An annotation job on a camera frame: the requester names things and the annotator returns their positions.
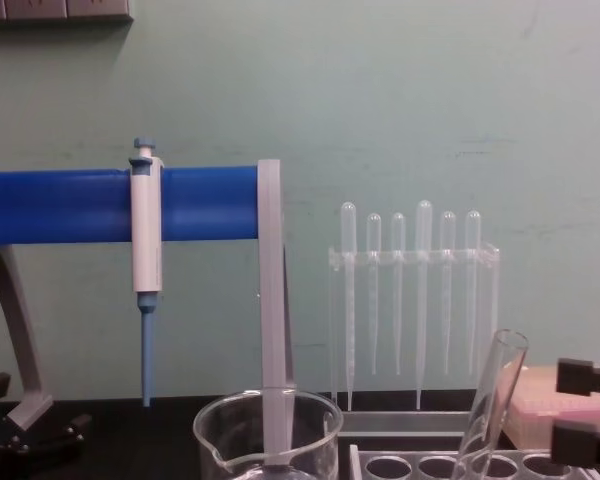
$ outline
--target blue pipette stand bar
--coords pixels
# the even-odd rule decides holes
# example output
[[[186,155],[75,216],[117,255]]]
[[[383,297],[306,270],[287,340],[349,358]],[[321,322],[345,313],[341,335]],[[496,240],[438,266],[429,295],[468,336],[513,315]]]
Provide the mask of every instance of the blue pipette stand bar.
[[[258,237],[257,167],[166,168],[165,241]],[[0,172],[0,245],[131,241],[128,170]]]

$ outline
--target pipette rack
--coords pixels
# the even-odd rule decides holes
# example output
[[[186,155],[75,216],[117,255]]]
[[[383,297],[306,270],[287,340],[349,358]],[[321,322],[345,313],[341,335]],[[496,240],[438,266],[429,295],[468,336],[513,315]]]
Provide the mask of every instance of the pipette rack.
[[[413,390],[420,410],[423,389],[475,388],[498,325],[500,270],[500,251],[482,240],[480,214],[458,221],[460,248],[455,215],[441,212],[433,222],[427,201],[417,207],[414,229],[402,214],[391,222],[365,217],[360,235],[356,208],[345,203],[341,247],[329,249],[332,398],[351,389],[347,413],[362,413],[356,391]],[[382,223],[391,228],[383,232]],[[366,244],[358,241],[365,236]]]

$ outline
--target test tube rack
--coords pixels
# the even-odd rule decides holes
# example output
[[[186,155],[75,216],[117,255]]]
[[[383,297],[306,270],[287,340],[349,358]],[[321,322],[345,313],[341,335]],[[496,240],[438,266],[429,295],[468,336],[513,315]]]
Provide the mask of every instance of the test tube rack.
[[[394,213],[383,243],[382,218],[371,213],[358,248],[356,207],[342,205],[340,250],[329,250],[329,350],[331,396],[346,388],[349,411],[353,391],[416,390],[420,410],[429,384],[475,387],[498,325],[500,252],[482,240],[477,211],[458,229],[443,212],[435,242],[433,218],[420,202],[410,241],[405,216]]]
[[[351,480],[448,480],[455,464],[453,451],[360,451],[349,446]],[[596,470],[551,462],[546,450],[497,450],[485,477],[499,480],[600,480]],[[486,458],[478,457],[476,462]],[[476,472],[466,478],[478,479]]]

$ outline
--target test tube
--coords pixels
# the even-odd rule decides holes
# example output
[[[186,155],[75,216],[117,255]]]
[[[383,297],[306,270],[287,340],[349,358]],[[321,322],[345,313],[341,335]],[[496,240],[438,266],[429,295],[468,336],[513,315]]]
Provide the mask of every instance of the test tube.
[[[340,247],[344,260],[347,408],[351,411],[356,358],[355,262],[356,254],[358,253],[356,241],[356,206],[351,202],[344,203],[340,209]]]
[[[453,212],[444,212],[440,218],[440,250],[442,250],[442,344],[444,345],[444,374],[449,374],[449,343],[451,341],[451,266],[453,251],[456,248],[456,216]]]
[[[467,353],[469,358],[469,374],[473,374],[474,348],[476,339],[476,316],[478,303],[478,255],[481,242],[481,219],[475,210],[467,213],[465,220],[465,248],[469,253],[467,262]]]
[[[382,241],[382,219],[377,213],[367,217],[367,251],[369,252],[369,341],[371,373],[376,374],[378,351],[378,263]]]
[[[396,374],[400,375],[400,344],[402,339],[402,258],[407,249],[407,225],[404,215],[391,218],[391,250],[393,251],[393,341],[396,354]]]
[[[450,480],[481,480],[488,472],[527,348],[524,335],[513,330],[493,336]]]
[[[424,383],[425,359],[427,356],[427,272],[431,251],[431,203],[423,200],[416,212],[416,251],[418,254],[418,333],[416,356],[416,409],[420,410],[420,398]]]

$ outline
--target micropipette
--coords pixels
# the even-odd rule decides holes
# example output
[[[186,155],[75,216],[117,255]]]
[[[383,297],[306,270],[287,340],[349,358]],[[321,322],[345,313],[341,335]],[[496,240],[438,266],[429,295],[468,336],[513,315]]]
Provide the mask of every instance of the micropipette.
[[[467,262],[467,350],[469,374],[473,373],[474,345],[476,336],[476,308],[478,303],[478,255],[481,243],[480,214],[475,210],[467,213],[464,226],[465,248],[469,251]]]
[[[431,250],[431,203],[423,200],[416,212],[416,251],[418,253],[418,346],[416,357],[416,409],[420,410],[420,397],[424,383],[427,355],[427,270]]]
[[[444,374],[449,374],[449,343],[451,340],[451,265],[453,250],[456,248],[456,216],[444,212],[440,218],[440,250],[442,250],[442,344],[444,345]]]
[[[356,353],[355,262],[356,253],[358,252],[356,242],[356,206],[351,202],[344,203],[340,209],[340,247],[344,260],[347,407],[351,411]]]
[[[142,404],[151,405],[152,323],[162,290],[162,161],[153,156],[152,140],[137,138],[131,158],[131,245],[133,289],[142,319]]]
[[[371,373],[376,374],[378,351],[378,262],[382,237],[382,219],[377,213],[367,217],[367,251],[369,252],[369,340],[371,341]]]
[[[402,339],[402,257],[407,249],[404,215],[391,218],[391,250],[393,250],[393,341],[396,349],[396,374],[400,375],[400,341]]]

